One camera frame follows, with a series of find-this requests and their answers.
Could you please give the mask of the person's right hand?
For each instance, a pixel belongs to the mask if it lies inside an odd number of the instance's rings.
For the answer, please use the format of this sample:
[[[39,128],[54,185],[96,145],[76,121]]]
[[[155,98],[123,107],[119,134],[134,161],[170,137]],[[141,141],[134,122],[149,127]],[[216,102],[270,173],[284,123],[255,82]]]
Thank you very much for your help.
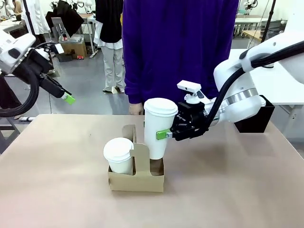
[[[129,104],[130,115],[144,115],[143,103]]]

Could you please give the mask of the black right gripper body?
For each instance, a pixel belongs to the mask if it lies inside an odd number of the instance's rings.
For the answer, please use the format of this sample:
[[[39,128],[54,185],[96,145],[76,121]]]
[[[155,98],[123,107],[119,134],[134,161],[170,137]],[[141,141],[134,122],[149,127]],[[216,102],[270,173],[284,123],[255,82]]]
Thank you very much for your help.
[[[202,136],[209,130],[206,124],[208,114],[202,102],[198,104],[188,104],[184,101],[179,102],[177,106],[178,113],[175,115],[170,128],[172,138],[176,141],[192,139]]]

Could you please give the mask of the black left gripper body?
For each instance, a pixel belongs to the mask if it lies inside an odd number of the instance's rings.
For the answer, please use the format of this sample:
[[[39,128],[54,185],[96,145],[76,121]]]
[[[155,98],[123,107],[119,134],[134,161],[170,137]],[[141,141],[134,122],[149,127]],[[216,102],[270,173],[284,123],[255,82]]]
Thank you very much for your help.
[[[56,98],[61,98],[62,95],[58,95],[59,82],[48,76],[49,70],[52,68],[50,63],[49,53],[45,51],[29,51],[22,63],[26,63],[31,70],[33,70],[38,84],[41,88]]]

